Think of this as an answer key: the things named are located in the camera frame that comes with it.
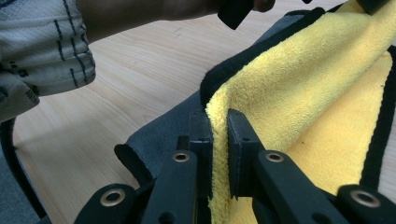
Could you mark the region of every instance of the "wooden surface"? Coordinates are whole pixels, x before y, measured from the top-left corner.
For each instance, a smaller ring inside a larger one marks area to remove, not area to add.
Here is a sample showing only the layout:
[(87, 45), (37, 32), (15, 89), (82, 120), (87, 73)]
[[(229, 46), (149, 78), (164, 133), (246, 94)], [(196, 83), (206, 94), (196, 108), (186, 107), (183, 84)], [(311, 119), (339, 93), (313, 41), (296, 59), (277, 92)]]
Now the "wooden surface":
[[(42, 97), (17, 118), (18, 155), (52, 222), (72, 223), (107, 184), (138, 187), (114, 146), (197, 91), (206, 71), (250, 46), (286, 12), (341, 2), (278, 1), (268, 13), (250, 13), (236, 31), (216, 15), (158, 21), (92, 44), (97, 78), (91, 85)], [(381, 188), (395, 199), (391, 153)]]

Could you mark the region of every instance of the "gray carpet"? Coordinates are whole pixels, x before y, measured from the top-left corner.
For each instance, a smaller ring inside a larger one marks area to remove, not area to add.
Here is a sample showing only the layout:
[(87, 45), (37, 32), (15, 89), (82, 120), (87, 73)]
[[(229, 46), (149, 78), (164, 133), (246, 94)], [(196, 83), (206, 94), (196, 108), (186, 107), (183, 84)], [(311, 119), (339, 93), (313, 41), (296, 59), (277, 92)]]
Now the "gray carpet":
[(39, 218), (8, 169), (0, 146), (0, 224), (31, 224)]

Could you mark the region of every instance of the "yellow microfiber towel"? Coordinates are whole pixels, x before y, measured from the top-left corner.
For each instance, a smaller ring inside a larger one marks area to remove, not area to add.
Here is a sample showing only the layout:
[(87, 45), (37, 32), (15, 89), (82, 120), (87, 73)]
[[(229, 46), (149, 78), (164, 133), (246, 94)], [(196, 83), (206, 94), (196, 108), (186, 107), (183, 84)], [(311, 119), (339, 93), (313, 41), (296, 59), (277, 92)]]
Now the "yellow microfiber towel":
[(243, 112), (264, 146), (288, 153), (319, 188), (335, 194), (359, 184), (393, 63), (387, 49), (396, 39), (395, 12), (396, 0), (372, 16), (351, 0), (258, 49), (216, 89), (206, 105), (214, 134), (212, 223), (255, 222), (251, 200), (230, 199), (229, 108)]

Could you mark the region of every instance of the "shirt sleeve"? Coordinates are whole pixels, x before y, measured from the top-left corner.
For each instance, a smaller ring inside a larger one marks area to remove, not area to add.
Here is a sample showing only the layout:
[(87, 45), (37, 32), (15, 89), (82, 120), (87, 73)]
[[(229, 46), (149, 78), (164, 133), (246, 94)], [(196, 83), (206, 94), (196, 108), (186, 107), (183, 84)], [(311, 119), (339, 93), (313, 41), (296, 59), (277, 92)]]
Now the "shirt sleeve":
[(0, 122), (95, 78), (76, 0), (0, 0)]

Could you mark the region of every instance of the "metal grommet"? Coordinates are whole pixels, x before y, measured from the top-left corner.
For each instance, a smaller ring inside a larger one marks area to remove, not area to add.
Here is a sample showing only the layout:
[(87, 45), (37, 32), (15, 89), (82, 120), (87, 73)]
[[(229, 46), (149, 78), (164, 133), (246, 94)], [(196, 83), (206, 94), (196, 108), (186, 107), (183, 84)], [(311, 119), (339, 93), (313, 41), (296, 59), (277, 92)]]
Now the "metal grommet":
[(273, 161), (273, 162), (282, 162), (284, 160), (281, 155), (275, 152), (270, 152), (266, 154), (265, 158), (267, 158), (268, 161)]
[[(116, 196), (115, 199), (110, 199), (109, 196)], [(125, 191), (123, 189), (110, 189), (102, 195), (100, 203), (105, 207), (115, 206), (125, 199)]]
[(173, 156), (174, 161), (185, 162), (190, 159), (190, 156), (186, 153), (177, 153)]
[(360, 189), (350, 191), (350, 196), (357, 203), (367, 207), (376, 208), (381, 206), (381, 202), (373, 194)]

